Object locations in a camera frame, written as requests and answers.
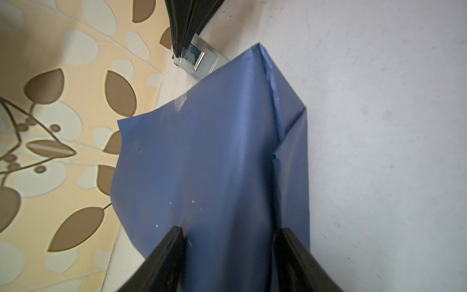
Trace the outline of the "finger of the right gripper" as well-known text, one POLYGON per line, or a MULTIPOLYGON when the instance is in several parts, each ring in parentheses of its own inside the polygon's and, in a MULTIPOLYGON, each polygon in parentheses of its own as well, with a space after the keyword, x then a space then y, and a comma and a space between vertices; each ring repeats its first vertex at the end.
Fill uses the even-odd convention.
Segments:
POLYGON ((184 32, 183 46, 187 46, 195 34, 199 35, 201 33, 223 2, 224 0, 189 1, 189 13, 187 27, 184 32))
POLYGON ((192 15, 193 1, 165 0, 169 15, 172 49, 175 58, 180 58, 188 41, 189 23, 192 15))

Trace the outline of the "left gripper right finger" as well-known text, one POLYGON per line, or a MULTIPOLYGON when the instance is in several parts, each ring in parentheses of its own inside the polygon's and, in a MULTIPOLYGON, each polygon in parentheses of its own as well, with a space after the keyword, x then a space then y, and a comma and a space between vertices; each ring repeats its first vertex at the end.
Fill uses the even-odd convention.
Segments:
POLYGON ((274 253, 281 292, 342 292, 291 229, 276 232, 274 253))

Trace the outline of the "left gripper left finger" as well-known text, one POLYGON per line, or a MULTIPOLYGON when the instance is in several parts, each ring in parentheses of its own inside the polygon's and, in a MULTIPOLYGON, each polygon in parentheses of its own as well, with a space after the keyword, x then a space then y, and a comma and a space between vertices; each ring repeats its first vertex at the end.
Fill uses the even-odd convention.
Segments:
POLYGON ((174 226, 120 292, 177 292, 185 262, 182 228, 174 226))

